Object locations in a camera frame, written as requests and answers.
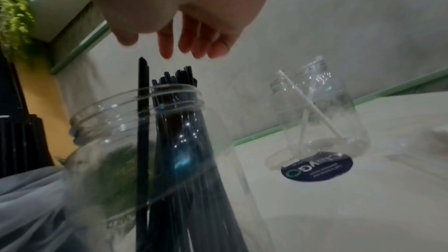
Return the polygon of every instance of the transparent container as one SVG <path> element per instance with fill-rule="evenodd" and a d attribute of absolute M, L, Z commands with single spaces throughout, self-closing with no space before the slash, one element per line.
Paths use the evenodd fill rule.
<path fill-rule="evenodd" d="M 122 93 L 70 124 L 81 147 L 67 159 L 66 211 L 88 251 L 274 251 L 224 124 L 195 87 Z"/>
<path fill-rule="evenodd" d="M 271 84 L 271 106 L 295 160 L 318 152 L 341 153 L 353 158 L 368 148 L 369 135 L 344 81 L 331 74 L 321 56 L 286 76 L 340 133 L 339 137 L 335 135 L 284 78 L 275 80 Z"/>

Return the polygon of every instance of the finger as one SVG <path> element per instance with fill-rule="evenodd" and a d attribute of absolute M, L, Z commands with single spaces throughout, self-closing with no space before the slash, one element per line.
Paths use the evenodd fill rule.
<path fill-rule="evenodd" d="M 166 26 L 157 32 L 157 38 L 159 40 L 159 52 L 165 59 L 170 59 L 173 56 L 173 20 L 171 20 Z"/>
<path fill-rule="evenodd" d="M 209 48 L 207 55 L 209 58 L 225 56 L 229 53 L 240 34 L 221 34 L 220 37 Z"/>
<path fill-rule="evenodd" d="M 191 54 L 194 58 L 200 59 L 207 54 L 209 47 L 216 40 L 218 32 L 204 22 L 201 23 L 199 37 L 196 38 L 191 47 Z"/>
<path fill-rule="evenodd" d="M 128 32 L 119 28 L 110 27 L 112 33 L 117 37 L 120 44 L 124 46 L 134 45 L 139 40 L 139 34 Z"/>
<path fill-rule="evenodd" d="M 182 15 L 182 21 L 182 33 L 178 46 L 181 52 L 189 53 L 199 32 L 200 22 L 186 14 Z"/>

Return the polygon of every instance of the bundle of black straws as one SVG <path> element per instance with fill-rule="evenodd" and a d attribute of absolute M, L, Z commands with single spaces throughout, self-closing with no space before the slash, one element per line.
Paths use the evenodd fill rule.
<path fill-rule="evenodd" d="M 139 97 L 143 99 L 138 102 L 136 251 L 247 252 L 214 162 L 203 114 L 195 105 L 197 94 L 181 91 L 179 85 L 197 86 L 192 69 L 185 67 L 175 76 L 164 74 L 158 82 L 152 80 L 157 139 L 150 165 L 149 71 L 140 59 Z M 169 111 L 170 105 L 182 107 Z M 151 184 L 149 171 L 158 176 Z M 150 207 L 142 207 L 147 200 Z"/>

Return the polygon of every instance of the yellow wall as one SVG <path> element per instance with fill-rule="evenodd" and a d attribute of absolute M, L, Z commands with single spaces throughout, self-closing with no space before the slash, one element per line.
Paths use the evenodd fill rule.
<path fill-rule="evenodd" d="M 53 159 L 66 158 L 76 146 L 69 136 L 69 120 L 55 78 L 43 60 L 33 61 L 33 67 L 15 64 L 30 114 L 43 120 L 48 147 Z"/>

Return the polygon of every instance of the tabletop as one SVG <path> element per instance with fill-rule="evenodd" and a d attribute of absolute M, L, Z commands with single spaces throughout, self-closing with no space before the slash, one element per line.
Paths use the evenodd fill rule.
<path fill-rule="evenodd" d="M 327 181 L 297 182 L 268 169 L 269 157 L 287 152 L 281 132 L 236 147 L 276 250 L 448 251 L 448 177 L 393 159 L 387 147 L 448 124 L 448 92 L 379 98 L 357 111 L 371 147 L 350 171 Z"/>

